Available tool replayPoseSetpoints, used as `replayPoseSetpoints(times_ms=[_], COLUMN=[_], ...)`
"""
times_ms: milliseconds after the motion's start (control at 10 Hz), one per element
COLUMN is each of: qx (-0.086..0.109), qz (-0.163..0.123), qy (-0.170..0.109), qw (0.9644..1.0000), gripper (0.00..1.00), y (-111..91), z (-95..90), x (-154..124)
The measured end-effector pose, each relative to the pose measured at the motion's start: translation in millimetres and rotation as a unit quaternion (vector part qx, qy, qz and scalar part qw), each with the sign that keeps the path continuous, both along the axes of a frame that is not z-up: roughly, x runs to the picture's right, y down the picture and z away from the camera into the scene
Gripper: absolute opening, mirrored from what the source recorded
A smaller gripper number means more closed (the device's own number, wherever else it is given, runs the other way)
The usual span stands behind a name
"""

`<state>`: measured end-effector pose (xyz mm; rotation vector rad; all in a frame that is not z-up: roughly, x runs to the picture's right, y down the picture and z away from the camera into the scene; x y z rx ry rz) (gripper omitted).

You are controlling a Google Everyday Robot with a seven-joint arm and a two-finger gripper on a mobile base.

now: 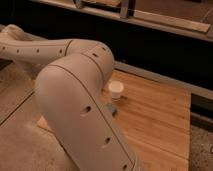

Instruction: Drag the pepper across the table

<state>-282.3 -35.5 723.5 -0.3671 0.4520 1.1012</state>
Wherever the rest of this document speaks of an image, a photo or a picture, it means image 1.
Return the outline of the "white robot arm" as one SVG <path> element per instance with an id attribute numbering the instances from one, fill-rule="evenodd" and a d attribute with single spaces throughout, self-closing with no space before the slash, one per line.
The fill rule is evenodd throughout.
<path id="1" fill-rule="evenodd" d="M 35 78 L 35 98 L 79 171 L 143 171 L 102 100 L 114 70 L 110 48 L 95 40 L 34 40 L 10 24 L 0 30 L 0 58 Z"/>

